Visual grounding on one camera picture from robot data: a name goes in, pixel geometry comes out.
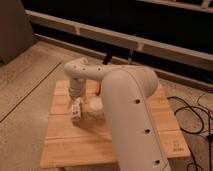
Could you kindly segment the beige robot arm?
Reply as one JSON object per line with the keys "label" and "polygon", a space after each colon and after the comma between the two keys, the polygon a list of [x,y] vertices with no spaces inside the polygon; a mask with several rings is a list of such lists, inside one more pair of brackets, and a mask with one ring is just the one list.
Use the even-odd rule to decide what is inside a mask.
{"label": "beige robot arm", "polygon": [[87,79],[101,83],[101,100],[121,171],[171,171],[147,99],[158,87],[156,73],[136,65],[90,65],[85,58],[64,65],[69,94],[85,92]]}

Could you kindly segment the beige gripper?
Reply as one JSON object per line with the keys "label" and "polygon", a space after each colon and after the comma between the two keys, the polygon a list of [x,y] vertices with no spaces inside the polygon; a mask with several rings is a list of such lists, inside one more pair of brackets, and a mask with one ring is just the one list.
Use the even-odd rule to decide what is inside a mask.
{"label": "beige gripper", "polygon": [[69,95],[71,102],[71,120],[81,120],[81,98],[85,94],[86,81],[84,79],[71,79],[69,82]]}

